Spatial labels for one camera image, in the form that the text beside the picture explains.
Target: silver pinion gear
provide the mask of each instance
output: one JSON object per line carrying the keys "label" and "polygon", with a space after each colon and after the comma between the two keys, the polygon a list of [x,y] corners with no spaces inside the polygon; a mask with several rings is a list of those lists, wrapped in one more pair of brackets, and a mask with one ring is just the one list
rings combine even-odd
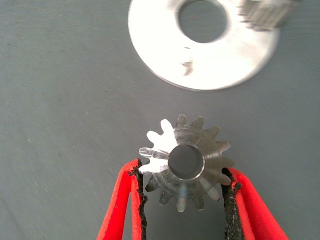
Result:
{"label": "silver pinion gear", "polygon": [[[153,143],[152,148],[140,148],[139,154],[149,158],[150,163],[139,168],[143,175],[152,174],[146,191],[161,189],[160,204],[165,205],[170,198],[176,199],[176,208],[183,212],[187,200],[191,199],[198,210],[204,209],[204,194],[213,200],[221,198],[216,183],[229,185],[231,180],[221,171],[234,165],[230,158],[222,156],[222,152],[230,148],[228,141],[216,141],[219,127],[203,130],[204,118],[199,116],[190,125],[185,115],[179,115],[176,127],[172,127],[167,119],[161,121],[163,134],[149,131],[146,136]],[[203,160],[200,172],[193,178],[183,179],[175,175],[168,163],[170,154],[177,146],[187,145],[196,149]]]}

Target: spur gear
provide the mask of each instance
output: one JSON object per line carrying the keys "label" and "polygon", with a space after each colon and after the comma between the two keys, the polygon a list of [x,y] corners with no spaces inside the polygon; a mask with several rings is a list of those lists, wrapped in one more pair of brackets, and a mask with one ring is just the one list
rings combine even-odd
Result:
{"label": "spur gear", "polygon": [[[204,194],[213,200],[219,200],[220,194],[215,188],[216,183],[229,185],[231,180],[221,171],[234,165],[230,158],[223,157],[222,152],[230,148],[228,141],[216,141],[219,127],[214,126],[203,130],[204,119],[199,116],[190,125],[185,115],[179,115],[176,126],[173,128],[167,119],[161,121],[163,134],[149,131],[146,136],[153,143],[152,148],[140,148],[139,154],[149,158],[150,163],[139,168],[143,175],[152,174],[147,186],[147,192],[161,189],[160,204],[166,204],[170,198],[176,199],[176,208],[183,212],[187,200],[191,199],[198,210],[204,208]],[[187,145],[201,158],[200,171],[191,178],[182,178],[175,174],[169,164],[173,150],[181,145]]]}

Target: metal washer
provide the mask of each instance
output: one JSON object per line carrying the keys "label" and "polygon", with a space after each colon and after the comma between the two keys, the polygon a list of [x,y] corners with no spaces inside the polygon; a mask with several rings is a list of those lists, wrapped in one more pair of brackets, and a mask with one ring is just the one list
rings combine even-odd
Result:
{"label": "metal washer", "polygon": [[224,8],[224,33],[208,43],[188,38],[179,26],[190,0],[132,0],[128,28],[132,44],[150,70],[175,86],[207,91],[228,88],[255,75],[272,56],[280,30],[255,31],[239,15],[240,0],[210,0]]}

